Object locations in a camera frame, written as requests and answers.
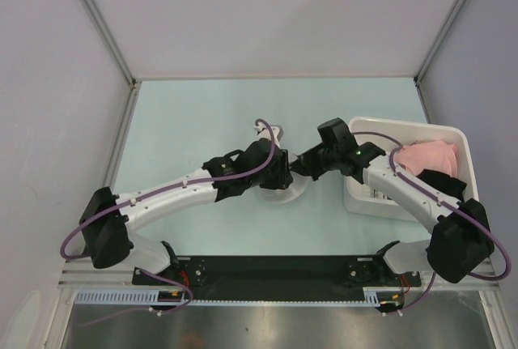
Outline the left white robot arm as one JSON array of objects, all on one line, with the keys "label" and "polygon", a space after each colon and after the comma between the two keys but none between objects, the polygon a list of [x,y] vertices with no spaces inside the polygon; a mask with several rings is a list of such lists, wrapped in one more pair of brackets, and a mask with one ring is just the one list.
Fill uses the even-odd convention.
[{"label": "left white robot arm", "polygon": [[238,197],[254,187],[284,190],[292,181],[287,150],[260,138],[170,185],[121,196],[108,187],[98,189],[79,222],[87,256],[97,270],[122,264],[171,283],[179,274],[172,247],[139,235],[139,229],[191,206]]}]

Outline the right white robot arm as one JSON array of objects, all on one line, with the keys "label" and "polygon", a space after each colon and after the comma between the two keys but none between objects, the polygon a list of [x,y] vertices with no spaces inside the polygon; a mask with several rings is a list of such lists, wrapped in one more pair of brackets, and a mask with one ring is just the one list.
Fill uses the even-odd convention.
[{"label": "right white robot arm", "polygon": [[297,155],[290,170],[314,181],[338,171],[361,185],[387,195],[411,214],[430,234],[429,240],[395,241],[381,250],[373,265],[375,279],[394,284],[403,273],[429,271],[449,283],[472,276],[497,245],[484,206],[474,198],[464,202],[432,188],[395,163],[391,152],[375,143],[358,143],[340,118],[317,128],[320,143]]}]

